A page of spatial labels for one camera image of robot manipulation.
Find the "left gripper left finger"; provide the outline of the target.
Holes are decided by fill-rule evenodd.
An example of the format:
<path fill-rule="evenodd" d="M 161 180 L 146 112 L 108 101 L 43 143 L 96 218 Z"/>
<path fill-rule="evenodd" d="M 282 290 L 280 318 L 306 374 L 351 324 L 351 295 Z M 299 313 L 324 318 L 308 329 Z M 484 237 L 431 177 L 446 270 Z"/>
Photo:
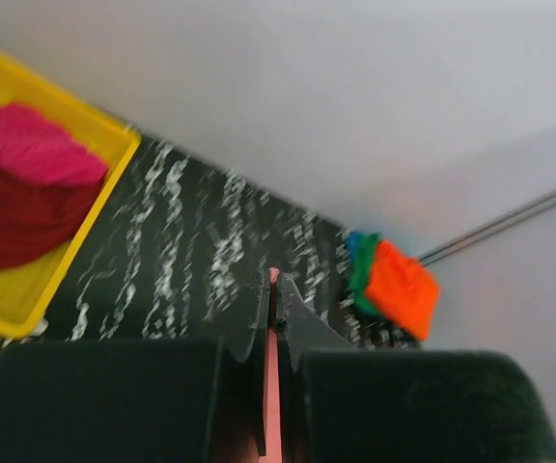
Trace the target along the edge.
<path fill-rule="evenodd" d="M 264 272 L 194 337 L 0 352 L 0 462 L 256 462 L 266 453 Z"/>

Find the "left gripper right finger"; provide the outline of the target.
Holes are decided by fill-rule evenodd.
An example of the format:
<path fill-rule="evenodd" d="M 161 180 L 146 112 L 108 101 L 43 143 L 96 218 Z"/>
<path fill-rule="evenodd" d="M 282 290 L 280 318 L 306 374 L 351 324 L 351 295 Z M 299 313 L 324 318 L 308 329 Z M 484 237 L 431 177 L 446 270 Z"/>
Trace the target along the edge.
<path fill-rule="evenodd" d="M 556 462 L 527 373 L 491 351 L 357 349 L 277 280 L 287 462 Z"/>

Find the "yellow plastic bin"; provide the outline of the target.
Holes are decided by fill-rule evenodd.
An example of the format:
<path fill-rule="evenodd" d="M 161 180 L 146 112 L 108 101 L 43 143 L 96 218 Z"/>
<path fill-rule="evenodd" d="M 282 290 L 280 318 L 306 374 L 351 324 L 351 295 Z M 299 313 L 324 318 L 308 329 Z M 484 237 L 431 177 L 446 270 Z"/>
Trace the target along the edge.
<path fill-rule="evenodd" d="M 37 328 L 140 136 L 0 52 L 0 336 Z"/>

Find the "orange folded t shirt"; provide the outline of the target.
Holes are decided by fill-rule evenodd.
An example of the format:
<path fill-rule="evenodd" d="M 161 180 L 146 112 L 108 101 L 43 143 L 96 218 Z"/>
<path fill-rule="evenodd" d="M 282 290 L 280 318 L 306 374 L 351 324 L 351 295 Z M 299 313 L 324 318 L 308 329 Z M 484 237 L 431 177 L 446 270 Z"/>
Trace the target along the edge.
<path fill-rule="evenodd" d="M 440 292 L 432 273 L 417 259 L 390 241 L 378 243 L 364 295 L 381 314 L 416 340 L 426 340 Z"/>

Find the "green folded t shirt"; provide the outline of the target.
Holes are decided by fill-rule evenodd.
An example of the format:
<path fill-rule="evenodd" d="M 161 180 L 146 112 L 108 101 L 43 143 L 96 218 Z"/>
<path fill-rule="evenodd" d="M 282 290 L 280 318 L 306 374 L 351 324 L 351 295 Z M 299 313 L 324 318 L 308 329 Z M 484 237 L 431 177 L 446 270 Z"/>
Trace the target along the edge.
<path fill-rule="evenodd" d="M 375 252 L 381 237 L 378 233 L 362 234 L 358 256 L 355 261 L 350 261 L 351 276 L 348 289 L 357 311 L 365 316 L 381 318 L 379 310 L 364 295 L 364 291 L 369 284 L 370 269 L 375 261 Z"/>

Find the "blue folded t shirt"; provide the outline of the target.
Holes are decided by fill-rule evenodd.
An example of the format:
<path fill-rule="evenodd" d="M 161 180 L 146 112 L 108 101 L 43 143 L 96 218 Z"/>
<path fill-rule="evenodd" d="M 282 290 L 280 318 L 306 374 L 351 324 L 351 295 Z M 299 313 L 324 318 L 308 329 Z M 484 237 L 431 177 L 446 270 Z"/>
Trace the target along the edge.
<path fill-rule="evenodd" d="M 345 240 L 346 249 L 351 261 L 355 261 L 358 256 L 362 236 L 363 234 L 361 232 L 353 231 Z"/>

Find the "dark red t shirt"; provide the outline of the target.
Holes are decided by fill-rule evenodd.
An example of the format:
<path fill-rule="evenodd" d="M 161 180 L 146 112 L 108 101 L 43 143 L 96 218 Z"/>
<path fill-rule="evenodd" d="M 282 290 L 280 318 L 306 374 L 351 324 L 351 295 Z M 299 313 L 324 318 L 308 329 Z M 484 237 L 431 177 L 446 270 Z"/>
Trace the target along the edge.
<path fill-rule="evenodd" d="M 0 168 L 0 270 L 27 264 L 71 240 L 105 181 L 35 183 Z"/>

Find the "magenta t shirt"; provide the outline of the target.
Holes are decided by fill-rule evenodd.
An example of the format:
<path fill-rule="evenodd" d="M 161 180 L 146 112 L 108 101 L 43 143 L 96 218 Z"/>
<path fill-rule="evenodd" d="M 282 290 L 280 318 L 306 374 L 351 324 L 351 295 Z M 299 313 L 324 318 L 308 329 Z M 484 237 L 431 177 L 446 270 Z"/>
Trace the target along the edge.
<path fill-rule="evenodd" d="M 43 186 L 102 182 L 108 166 L 59 124 L 21 104 L 0 106 L 0 169 Z"/>

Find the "right aluminium corner post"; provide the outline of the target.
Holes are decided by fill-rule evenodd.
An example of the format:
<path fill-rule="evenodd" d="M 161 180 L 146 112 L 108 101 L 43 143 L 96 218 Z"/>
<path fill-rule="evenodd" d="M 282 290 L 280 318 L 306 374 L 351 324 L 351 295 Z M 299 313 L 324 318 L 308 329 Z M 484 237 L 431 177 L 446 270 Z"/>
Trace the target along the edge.
<path fill-rule="evenodd" d="M 419 261 L 424 266 L 431 265 L 491 238 L 500 232 L 504 232 L 514 226 L 533 219 L 554 207 L 556 207 L 556 189 L 537 197 L 533 201 L 510 210 L 472 231 L 447 241 L 421 255 Z"/>

